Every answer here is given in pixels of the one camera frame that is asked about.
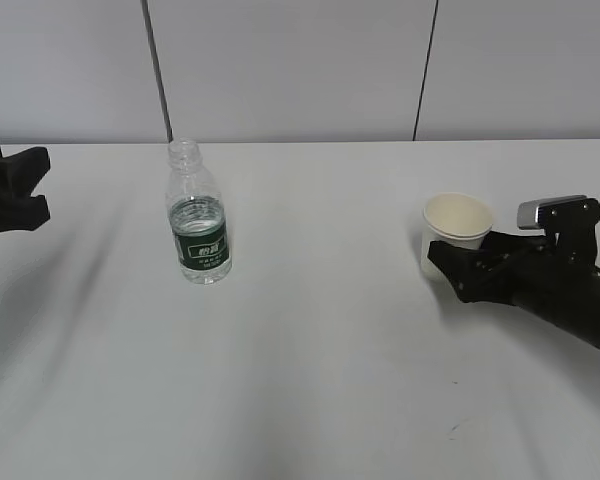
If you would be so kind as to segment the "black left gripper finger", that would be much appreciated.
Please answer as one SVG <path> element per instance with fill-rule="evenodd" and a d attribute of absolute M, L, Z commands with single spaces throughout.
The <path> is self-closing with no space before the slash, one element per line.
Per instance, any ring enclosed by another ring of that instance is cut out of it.
<path fill-rule="evenodd" d="M 9 198 L 30 196 L 50 168 L 49 154 L 44 147 L 4 156 L 0 146 L 0 194 Z"/>
<path fill-rule="evenodd" d="M 46 197 L 0 198 L 0 233 L 34 231 L 49 220 Z"/>

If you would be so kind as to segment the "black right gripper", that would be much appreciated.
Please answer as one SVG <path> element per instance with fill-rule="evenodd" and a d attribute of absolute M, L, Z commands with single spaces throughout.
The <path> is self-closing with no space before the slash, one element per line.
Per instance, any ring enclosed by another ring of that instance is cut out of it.
<path fill-rule="evenodd" d="M 490 231 L 477 250 L 433 241 L 427 258 L 465 303 L 561 306 L 563 293 L 548 270 L 555 253 L 547 237 Z"/>

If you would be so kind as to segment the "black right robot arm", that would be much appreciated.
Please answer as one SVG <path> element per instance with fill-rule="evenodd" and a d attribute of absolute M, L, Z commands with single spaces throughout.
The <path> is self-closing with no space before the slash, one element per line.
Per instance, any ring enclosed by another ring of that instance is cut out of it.
<path fill-rule="evenodd" d="M 436 240 L 428 259 L 461 302 L 515 306 L 600 350 L 600 273 L 546 237 L 492 231 L 477 250 Z"/>

